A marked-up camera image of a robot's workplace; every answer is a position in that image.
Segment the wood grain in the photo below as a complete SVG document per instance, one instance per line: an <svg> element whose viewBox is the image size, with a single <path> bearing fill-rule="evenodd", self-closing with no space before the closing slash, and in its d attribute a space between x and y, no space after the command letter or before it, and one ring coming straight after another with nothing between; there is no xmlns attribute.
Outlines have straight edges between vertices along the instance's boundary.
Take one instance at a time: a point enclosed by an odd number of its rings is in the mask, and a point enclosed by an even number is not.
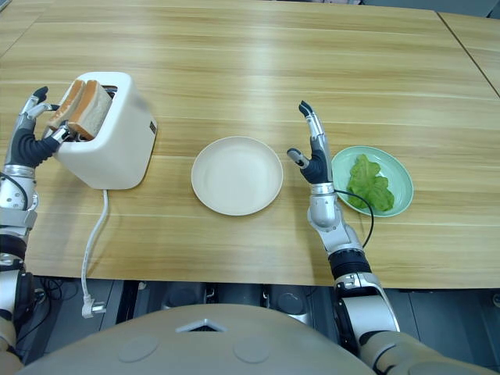
<svg viewBox="0 0 500 375"><path fill-rule="evenodd" d="M500 20L440 15L500 96Z"/></svg>
<svg viewBox="0 0 500 375"><path fill-rule="evenodd" d="M376 221L366 253L385 287L500 285L500 100L435 13L59 1L0 59L0 150L34 88L48 84L58 101L92 70L131 74L159 133L143 182L111 192L91 277L331 284L305 218L309 187L285 156L291 146L309 147L297 110L305 99L333 153L382 148L412 175L413 204ZM191 189L195 156L231 135L266 142L284 166L277 200L252 216L221 216ZM101 192L55 160L37 170L37 181L40 216L27 264L37 274L77 277ZM345 218L364 238L367 218L347 208Z"/></svg>
<svg viewBox="0 0 500 375"><path fill-rule="evenodd" d="M15 0L0 12L0 57L54 0Z"/></svg>

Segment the toast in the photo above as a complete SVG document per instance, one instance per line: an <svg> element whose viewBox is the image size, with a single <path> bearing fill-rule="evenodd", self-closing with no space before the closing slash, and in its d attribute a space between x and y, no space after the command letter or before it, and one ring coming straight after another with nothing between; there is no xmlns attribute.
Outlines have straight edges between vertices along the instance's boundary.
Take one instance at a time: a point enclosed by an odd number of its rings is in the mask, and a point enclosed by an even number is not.
<svg viewBox="0 0 500 375"><path fill-rule="evenodd" d="M68 126L87 141L94 139L111 106L112 99L96 80L89 80Z"/></svg>
<svg viewBox="0 0 500 375"><path fill-rule="evenodd" d="M47 126L52 130L57 130L64 120L68 120L80 103L81 96L85 89L85 82L75 80L70 86L70 92L64 99L59 109L48 119Z"/></svg>

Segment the lettuce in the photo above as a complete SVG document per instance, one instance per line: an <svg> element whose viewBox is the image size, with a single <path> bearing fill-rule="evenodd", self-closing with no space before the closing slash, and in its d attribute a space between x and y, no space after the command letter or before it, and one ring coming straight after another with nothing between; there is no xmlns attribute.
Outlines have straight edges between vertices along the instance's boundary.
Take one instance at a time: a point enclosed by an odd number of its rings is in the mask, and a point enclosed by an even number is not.
<svg viewBox="0 0 500 375"><path fill-rule="evenodd" d="M380 166L368 160L361 154L351 169L351 179L347 190L365 198L372 208L378 211L388 211L394 206L394 195L388 190L389 180L377 176ZM348 202L358 209L365 209L366 203L357 197L350 196Z"/></svg>

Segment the green plate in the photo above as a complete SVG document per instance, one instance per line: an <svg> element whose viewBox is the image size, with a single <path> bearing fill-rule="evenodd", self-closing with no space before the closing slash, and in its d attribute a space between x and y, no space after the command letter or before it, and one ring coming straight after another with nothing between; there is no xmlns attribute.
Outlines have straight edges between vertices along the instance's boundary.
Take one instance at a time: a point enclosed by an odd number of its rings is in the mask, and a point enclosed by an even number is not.
<svg viewBox="0 0 500 375"><path fill-rule="evenodd" d="M389 179L389 190L394 195L394 207L388 211L373 210L377 217L398 215L405 211L413 199L413 182L406 168L392 155L378 148L369 146L354 146L340 151L331 161L334 171L334 186L338 190L346 190L351 179L351 168L354 166L358 155L365 154L371 162L379 163L379 176ZM359 213L369 215L368 209L357 209L348 202L349 196L338 195L342 201Z"/></svg>

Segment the empty plate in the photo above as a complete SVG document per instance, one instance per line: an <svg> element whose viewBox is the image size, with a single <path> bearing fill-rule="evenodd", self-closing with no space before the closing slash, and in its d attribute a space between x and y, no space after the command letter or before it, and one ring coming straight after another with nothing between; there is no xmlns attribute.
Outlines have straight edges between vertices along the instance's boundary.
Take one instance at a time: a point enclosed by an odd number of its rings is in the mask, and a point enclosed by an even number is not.
<svg viewBox="0 0 500 375"><path fill-rule="evenodd" d="M191 169L200 201L224 215L242 216L268 206L283 183L280 159L250 137L227 137L206 146Z"/></svg>

